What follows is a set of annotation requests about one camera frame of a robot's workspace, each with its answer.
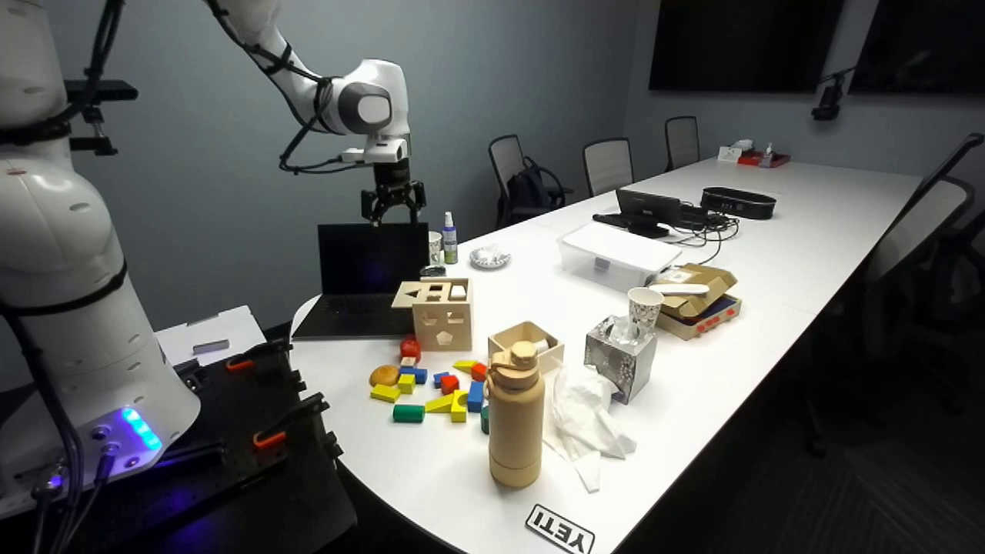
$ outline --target wooden bottle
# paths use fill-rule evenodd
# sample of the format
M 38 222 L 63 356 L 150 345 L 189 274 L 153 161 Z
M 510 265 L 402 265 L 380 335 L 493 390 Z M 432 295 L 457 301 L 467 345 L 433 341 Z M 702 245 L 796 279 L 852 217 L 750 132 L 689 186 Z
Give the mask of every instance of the wooden bottle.
M 546 382 L 537 347 L 517 341 L 493 356 L 489 369 L 489 473 L 495 484 L 524 489 L 542 473 Z

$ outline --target white table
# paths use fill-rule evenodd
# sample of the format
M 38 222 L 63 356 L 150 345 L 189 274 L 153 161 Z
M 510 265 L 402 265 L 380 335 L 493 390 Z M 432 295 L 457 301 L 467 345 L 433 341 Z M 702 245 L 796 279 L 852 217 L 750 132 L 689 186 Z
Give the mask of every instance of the white table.
M 735 274 L 743 315 L 698 341 L 660 340 L 651 384 L 633 403 L 615 405 L 638 451 L 603 462 L 600 493 L 584 493 L 577 470 L 549 445 L 542 476 L 531 489 L 498 489 L 479 414 L 467 424 L 453 424 L 448 414 L 393 424 L 390 405 L 369 400 L 369 369 L 390 362 L 399 341 L 295 341 L 292 365 L 311 390 L 326 394 L 323 424 L 342 439 L 342 465 L 393 511 L 462 550 L 557 550 L 524 526 L 532 505 L 588 526 L 593 550 L 619 549 L 864 261 L 919 188 L 919 174 L 805 163 L 747 170 L 707 161 L 633 188 L 698 204 L 707 186 L 769 193 L 780 200 L 775 217 L 745 217 L 739 238 L 716 259 Z M 487 356 L 489 332 L 537 320 L 565 341 L 566 365 L 579 365 L 584 332 L 607 315 L 624 315 L 624 289 L 638 274 L 593 274 L 591 259 L 570 255 L 557 243 L 603 209 L 615 209 L 615 193 L 462 245 L 462 259 L 489 243 L 513 255 L 493 274 L 457 269 L 474 289 L 479 356 Z M 683 261 L 698 261 L 713 249 L 683 253 Z M 424 354 L 422 365 L 450 369 L 459 356 L 464 354 Z

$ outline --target bag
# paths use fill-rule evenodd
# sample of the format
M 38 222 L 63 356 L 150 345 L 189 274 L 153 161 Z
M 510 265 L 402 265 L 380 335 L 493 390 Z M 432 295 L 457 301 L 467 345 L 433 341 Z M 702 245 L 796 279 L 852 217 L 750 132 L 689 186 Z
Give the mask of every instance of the bag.
M 510 174 L 509 190 L 513 207 L 542 207 L 542 209 L 565 207 L 565 190 L 557 186 L 557 174 L 532 161 L 528 161 L 524 171 Z

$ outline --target sticker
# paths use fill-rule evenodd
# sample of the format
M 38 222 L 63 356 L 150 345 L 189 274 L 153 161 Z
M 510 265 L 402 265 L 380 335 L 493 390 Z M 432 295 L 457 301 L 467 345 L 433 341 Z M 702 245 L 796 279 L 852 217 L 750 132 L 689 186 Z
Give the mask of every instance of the sticker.
M 528 515 L 528 528 L 550 545 L 557 545 L 560 550 L 570 554 L 591 554 L 593 549 L 593 531 L 588 526 L 579 526 L 572 521 L 566 521 L 557 511 L 549 511 L 542 505 L 532 505 Z

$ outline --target blue block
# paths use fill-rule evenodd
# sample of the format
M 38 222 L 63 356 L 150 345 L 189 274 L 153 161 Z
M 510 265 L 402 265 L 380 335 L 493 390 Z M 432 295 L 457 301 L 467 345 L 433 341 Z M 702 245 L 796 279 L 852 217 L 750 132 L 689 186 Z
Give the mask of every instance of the blue block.
M 467 389 L 467 412 L 485 412 L 487 389 L 485 382 L 472 382 Z

